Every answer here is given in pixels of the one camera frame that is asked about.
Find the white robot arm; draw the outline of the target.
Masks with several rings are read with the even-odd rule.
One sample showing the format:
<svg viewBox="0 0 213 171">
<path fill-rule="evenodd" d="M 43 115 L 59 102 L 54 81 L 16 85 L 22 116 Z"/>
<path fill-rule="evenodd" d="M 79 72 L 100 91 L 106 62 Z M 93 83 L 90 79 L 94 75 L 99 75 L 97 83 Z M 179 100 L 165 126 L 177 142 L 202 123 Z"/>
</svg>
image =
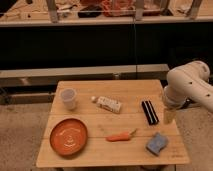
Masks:
<svg viewBox="0 0 213 171">
<path fill-rule="evenodd" d="M 209 84 L 210 69 L 202 61 L 193 61 L 171 69 L 166 76 L 162 101 L 165 105 L 163 120 L 170 124 L 186 99 L 200 104 L 213 113 L 213 85 Z"/>
</svg>

